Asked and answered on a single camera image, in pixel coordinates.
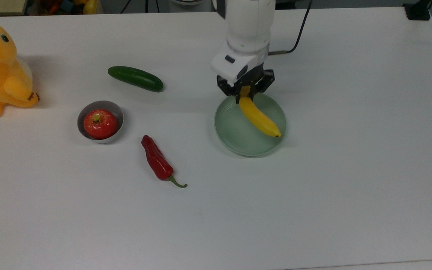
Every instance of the black cable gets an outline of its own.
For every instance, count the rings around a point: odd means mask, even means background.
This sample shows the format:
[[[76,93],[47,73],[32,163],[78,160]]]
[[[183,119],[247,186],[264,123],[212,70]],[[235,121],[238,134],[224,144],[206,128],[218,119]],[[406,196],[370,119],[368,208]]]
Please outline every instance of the black cable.
[[[124,6],[123,10],[121,11],[121,14],[122,14],[123,12],[125,12],[125,10],[126,10],[126,8],[128,7],[128,5],[129,5],[130,2],[131,2],[131,0],[127,0],[126,5]]]
[[[289,51],[270,51],[268,53],[268,55],[292,53],[296,49],[296,47],[298,46],[298,43],[300,42],[301,34],[303,33],[303,28],[305,27],[305,23],[306,23],[306,19],[308,17],[308,14],[309,14],[309,10],[311,9],[311,4],[312,4],[312,0],[310,0],[309,5],[307,5],[306,14],[304,15],[303,23],[301,24],[300,33],[298,34],[298,39],[296,40],[296,44],[294,45],[294,47],[292,49],[290,49]]]

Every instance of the red chili pepper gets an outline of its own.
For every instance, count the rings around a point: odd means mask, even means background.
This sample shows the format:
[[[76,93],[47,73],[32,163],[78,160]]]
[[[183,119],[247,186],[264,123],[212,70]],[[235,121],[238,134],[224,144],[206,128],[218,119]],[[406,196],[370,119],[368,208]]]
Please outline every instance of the red chili pepper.
[[[177,185],[180,188],[185,188],[188,185],[180,185],[173,177],[174,169],[171,165],[166,161],[163,156],[163,153],[159,150],[156,143],[149,137],[148,135],[144,135],[141,140],[142,147],[146,151],[146,159],[148,160],[149,166],[153,169],[154,174],[163,181],[171,181],[173,184]]]

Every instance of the plush toy eye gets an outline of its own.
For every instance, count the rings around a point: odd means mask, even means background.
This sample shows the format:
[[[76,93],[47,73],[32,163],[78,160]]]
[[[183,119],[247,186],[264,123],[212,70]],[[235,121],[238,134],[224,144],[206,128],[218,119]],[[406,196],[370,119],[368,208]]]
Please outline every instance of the plush toy eye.
[[[5,41],[5,43],[8,43],[8,42],[9,42],[9,38],[7,38],[7,36],[6,36],[5,34],[1,34],[1,39],[2,39],[3,41]]]

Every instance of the floor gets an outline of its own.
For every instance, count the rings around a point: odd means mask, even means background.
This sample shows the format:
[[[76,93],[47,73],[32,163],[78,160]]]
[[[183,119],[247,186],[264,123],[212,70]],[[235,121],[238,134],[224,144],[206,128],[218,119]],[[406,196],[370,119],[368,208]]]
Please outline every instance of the floor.
[[[128,0],[100,0],[104,13],[120,13]],[[171,0],[157,0],[160,12],[170,11]],[[417,0],[314,0],[312,8],[361,8],[361,7],[396,7],[404,3],[416,3]],[[297,0],[296,8],[305,9],[307,0]],[[124,13],[144,13],[143,0],[131,0]],[[149,0],[148,12],[158,12],[156,0]]]

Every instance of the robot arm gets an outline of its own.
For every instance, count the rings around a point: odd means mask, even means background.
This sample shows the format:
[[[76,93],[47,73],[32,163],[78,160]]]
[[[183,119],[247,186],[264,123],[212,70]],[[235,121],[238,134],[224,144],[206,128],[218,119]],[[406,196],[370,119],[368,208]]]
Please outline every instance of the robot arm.
[[[236,96],[251,86],[250,97],[264,92],[274,81],[264,70],[269,52],[275,0],[213,0],[216,11],[228,22],[226,40],[211,62],[218,86],[227,96]]]

